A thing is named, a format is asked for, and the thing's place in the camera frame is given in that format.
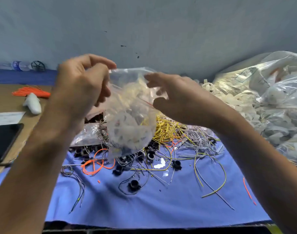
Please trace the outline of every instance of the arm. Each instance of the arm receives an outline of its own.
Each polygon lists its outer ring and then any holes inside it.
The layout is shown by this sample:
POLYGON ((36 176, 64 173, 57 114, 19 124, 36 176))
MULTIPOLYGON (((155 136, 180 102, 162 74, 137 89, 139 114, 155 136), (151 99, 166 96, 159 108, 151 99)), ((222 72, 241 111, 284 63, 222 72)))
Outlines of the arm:
POLYGON ((285 233, 297 233, 297 168, 239 113, 190 78, 154 73, 146 79, 169 97, 155 99, 154 107, 176 121, 215 130, 268 215, 285 233))
POLYGON ((0 186, 0 233, 42 232, 68 147, 91 107, 110 95, 108 68, 115 67, 96 55, 60 65, 44 113, 0 186))

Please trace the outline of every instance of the plastic bottle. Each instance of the plastic bottle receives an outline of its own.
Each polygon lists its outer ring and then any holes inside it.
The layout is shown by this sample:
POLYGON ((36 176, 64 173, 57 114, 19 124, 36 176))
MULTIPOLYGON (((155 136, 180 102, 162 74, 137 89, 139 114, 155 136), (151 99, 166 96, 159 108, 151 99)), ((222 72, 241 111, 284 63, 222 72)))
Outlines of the plastic bottle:
POLYGON ((29 71, 32 70, 30 63, 24 61, 13 61, 12 63, 0 63, 0 69, 29 71))

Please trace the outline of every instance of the phone screen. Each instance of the phone screen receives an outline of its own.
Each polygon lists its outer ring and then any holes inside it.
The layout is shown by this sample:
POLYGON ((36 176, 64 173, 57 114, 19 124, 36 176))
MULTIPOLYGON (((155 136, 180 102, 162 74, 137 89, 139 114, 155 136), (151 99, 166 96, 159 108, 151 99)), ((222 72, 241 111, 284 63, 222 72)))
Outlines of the phone screen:
POLYGON ((6 157, 23 127, 22 123, 0 126, 0 162, 6 157))

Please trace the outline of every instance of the white paper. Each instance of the white paper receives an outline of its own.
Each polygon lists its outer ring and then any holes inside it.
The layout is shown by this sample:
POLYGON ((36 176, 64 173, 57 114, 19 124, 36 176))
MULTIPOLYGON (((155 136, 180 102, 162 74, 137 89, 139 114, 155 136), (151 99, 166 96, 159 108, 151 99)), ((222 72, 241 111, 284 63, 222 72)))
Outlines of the white paper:
POLYGON ((0 113, 0 125, 17 124, 25 112, 2 112, 0 113))

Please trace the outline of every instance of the bottle label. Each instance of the bottle label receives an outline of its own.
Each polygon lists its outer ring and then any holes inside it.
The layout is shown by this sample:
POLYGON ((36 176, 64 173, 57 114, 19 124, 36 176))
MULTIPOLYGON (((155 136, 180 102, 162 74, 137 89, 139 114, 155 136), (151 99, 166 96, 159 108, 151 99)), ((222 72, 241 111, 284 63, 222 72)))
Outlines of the bottle label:
POLYGON ((12 68, 13 68, 13 70, 22 71, 22 70, 20 69, 20 62, 21 62, 21 61, 13 61, 13 62, 12 62, 12 68))

